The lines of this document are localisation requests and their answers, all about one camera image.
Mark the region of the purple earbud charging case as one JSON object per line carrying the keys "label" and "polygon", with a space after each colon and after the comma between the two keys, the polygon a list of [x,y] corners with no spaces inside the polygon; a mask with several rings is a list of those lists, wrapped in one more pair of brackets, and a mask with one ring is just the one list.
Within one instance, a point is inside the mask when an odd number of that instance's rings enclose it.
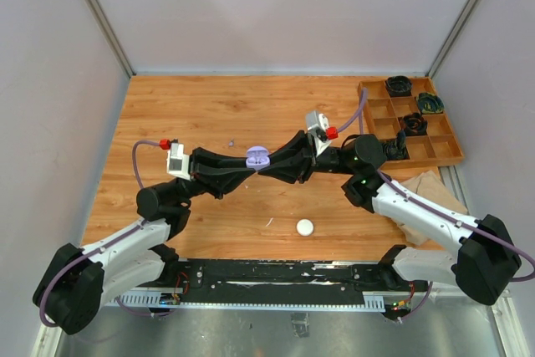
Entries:
{"label": "purple earbud charging case", "polygon": [[271,164],[269,150],[263,146],[255,145],[246,152],[246,167],[260,171]]}

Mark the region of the white earbud charging case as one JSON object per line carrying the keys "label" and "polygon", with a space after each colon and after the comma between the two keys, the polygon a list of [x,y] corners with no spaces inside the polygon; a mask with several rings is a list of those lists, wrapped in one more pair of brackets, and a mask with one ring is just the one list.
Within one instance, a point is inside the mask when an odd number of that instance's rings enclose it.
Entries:
{"label": "white earbud charging case", "polygon": [[296,224],[296,231],[300,236],[308,237],[314,232],[314,224],[309,219],[300,219]]}

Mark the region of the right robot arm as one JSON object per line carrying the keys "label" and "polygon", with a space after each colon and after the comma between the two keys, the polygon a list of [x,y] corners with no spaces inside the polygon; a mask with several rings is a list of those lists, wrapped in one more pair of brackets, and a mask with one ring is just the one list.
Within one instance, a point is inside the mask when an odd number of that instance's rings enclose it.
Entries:
{"label": "right robot arm", "polygon": [[347,174],[342,189],[353,206],[411,227],[442,246],[440,252],[391,248],[388,263],[378,271],[385,288],[396,290],[415,280],[447,283],[478,303],[493,305],[522,265],[503,221],[455,212],[415,194],[379,170],[385,161],[375,135],[350,135],[332,147],[303,131],[273,153],[247,155],[247,165],[260,175],[290,184],[304,183],[314,172]]}

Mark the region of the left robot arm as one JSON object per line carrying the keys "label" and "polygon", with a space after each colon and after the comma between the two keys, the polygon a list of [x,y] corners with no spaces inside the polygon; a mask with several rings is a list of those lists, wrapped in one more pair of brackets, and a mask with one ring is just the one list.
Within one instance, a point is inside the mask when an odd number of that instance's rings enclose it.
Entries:
{"label": "left robot arm", "polygon": [[147,144],[166,151],[171,181],[140,186],[139,217],[129,226],[84,247],[68,242],[55,252],[33,294],[43,325],[77,334],[102,306],[132,288],[153,281],[172,285],[179,266],[166,242],[184,230],[192,198],[221,199],[255,173],[249,157],[202,148],[187,155],[176,140]]}

